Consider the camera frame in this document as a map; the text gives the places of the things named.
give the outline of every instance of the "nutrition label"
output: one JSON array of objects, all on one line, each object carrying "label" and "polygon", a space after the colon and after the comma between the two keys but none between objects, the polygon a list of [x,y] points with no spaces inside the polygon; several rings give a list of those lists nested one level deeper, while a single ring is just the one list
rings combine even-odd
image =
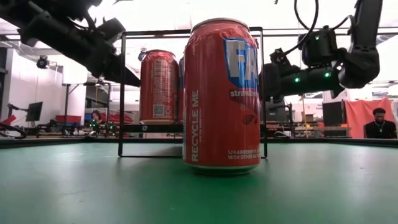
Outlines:
[{"label": "nutrition label", "polygon": [[173,118],[172,110],[175,106],[173,88],[175,88],[174,68],[166,60],[155,60],[152,70],[154,87],[154,117]]},{"label": "nutrition label", "polygon": [[229,150],[228,159],[255,159],[260,157],[258,149],[249,150]]}]

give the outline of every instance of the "red soda can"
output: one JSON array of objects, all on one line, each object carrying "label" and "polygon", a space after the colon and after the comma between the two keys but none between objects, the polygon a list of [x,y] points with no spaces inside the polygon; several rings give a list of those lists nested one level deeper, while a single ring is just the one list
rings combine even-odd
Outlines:
[{"label": "red soda can", "polygon": [[140,123],[173,124],[177,120],[175,55],[165,50],[146,52],[141,62]]},{"label": "red soda can", "polygon": [[210,19],[185,47],[183,158],[209,175],[248,173],[260,163],[257,47],[249,27]]},{"label": "red soda can", "polygon": [[178,70],[178,122],[182,124],[184,119],[184,57],[178,63]]}]

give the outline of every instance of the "green table surface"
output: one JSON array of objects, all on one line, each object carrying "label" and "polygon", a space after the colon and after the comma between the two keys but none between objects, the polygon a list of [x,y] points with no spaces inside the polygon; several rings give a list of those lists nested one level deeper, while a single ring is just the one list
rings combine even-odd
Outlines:
[{"label": "green table surface", "polygon": [[119,158],[116,144],[3,149],[0,223],[398,223],[398,150],[269,144],[251,174],[207,177],[181,159]]}]

